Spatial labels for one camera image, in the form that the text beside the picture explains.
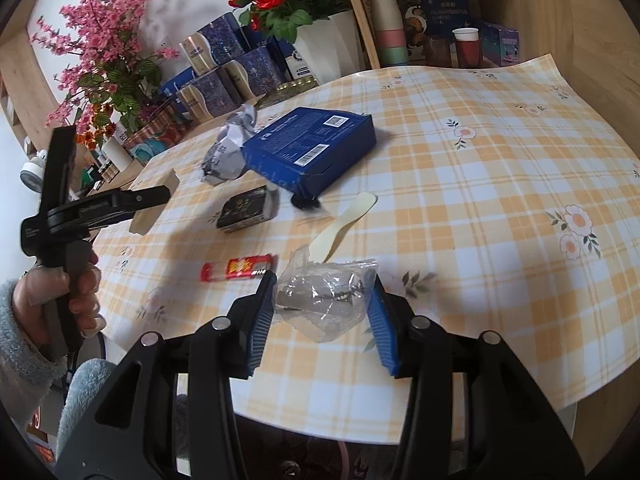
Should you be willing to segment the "left hand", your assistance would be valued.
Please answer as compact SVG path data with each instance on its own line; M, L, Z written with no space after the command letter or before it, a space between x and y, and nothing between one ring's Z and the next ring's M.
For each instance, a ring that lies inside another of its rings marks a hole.
M62 268L34 266L14 288L12 311L17 324L28 339L42 347L52 342L50 330L44 319L44 306L58 298L70 294L68 310L73 315L78 330L85 337L92 337L104 330L106 321L100 313L99 290L101 271L96 266L99 257L90 254L88 266L74 286L70 286L70 277Z

